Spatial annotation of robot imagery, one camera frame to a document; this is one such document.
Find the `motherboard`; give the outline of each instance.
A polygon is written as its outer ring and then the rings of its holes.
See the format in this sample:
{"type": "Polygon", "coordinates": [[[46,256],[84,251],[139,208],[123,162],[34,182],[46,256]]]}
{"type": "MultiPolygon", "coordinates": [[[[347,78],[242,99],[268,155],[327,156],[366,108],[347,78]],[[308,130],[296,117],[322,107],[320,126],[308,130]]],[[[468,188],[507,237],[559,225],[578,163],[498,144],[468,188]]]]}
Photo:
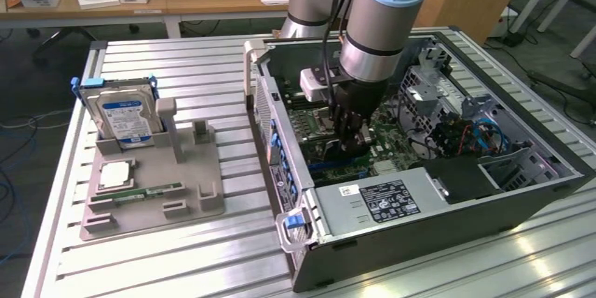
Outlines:
{"type": "Polygon", "coordinates": [[[428,159],[427,153],[419,155],[414,150],[407,132],[398,125],[390,108],[383,105],[372,115],[370,127],[376,141],[370,152],[339,161],[326,159],[326,150],[338,141],[330,109],[290,110],[290,121],[316,186],[407,170],[414,163],[428,159]]]}

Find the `hard drive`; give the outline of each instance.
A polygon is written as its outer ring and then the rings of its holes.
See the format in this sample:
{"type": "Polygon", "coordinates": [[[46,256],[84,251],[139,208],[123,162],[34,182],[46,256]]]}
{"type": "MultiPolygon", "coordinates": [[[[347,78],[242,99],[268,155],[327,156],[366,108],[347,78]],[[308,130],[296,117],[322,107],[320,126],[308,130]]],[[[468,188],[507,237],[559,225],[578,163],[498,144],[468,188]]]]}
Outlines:
{"type": "Polygon", "coordinates": [[[130,80],[87,79],[72,91],[91,113],[102,140],[116,139],[123,149],[154,145],[154,134],[164,131],[156,114],[155,77],[130,80]]]}

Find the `blue connector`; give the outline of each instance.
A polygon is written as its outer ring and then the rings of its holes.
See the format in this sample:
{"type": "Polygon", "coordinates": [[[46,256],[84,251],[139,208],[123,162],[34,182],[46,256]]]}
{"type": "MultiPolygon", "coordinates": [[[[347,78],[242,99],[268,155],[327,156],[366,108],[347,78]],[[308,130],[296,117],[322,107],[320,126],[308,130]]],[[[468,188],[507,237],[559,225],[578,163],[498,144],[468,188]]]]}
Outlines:
{"type": "Polygon", "coordinates": [[[294,230],[295,228],[304,226],[304,218],[302,214],[296,214],[295,216],[286,218],[284,224],[287,230],[294,230]]]}

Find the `barcode sticker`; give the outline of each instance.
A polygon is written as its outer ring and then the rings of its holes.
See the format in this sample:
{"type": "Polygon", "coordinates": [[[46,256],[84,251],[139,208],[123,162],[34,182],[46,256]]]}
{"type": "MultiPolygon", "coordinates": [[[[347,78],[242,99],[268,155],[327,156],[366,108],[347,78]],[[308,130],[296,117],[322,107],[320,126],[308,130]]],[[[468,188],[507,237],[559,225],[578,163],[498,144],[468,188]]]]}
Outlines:
{"type": "Polygon", "coordinates": [[[160,14],[162,10],[136,10],[135,14],[160,14]]]}
{"type": "Polygon", "coordinates": [[[360,187],[358,184],[340,186],[339,193],[346,197],[347,195],[358,195],[360,193],[360,187]]]}

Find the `wooden desk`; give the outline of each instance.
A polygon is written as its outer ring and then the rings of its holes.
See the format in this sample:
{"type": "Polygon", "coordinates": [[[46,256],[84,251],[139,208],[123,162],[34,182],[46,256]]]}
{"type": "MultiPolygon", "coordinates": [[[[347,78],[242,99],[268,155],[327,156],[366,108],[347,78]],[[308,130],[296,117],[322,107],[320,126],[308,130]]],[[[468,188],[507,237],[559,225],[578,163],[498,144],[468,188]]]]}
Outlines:
{"type": "Polygon", "coordinates": [[[180,38],[182,21],[284,17],[286,12],[287,6],[259,0],[150,0],[92,10],[82,10],[78,0],[60,0],[56,8],[7,8],[0,0],[0,29],[163,22],[168,37],[180,38]]]}

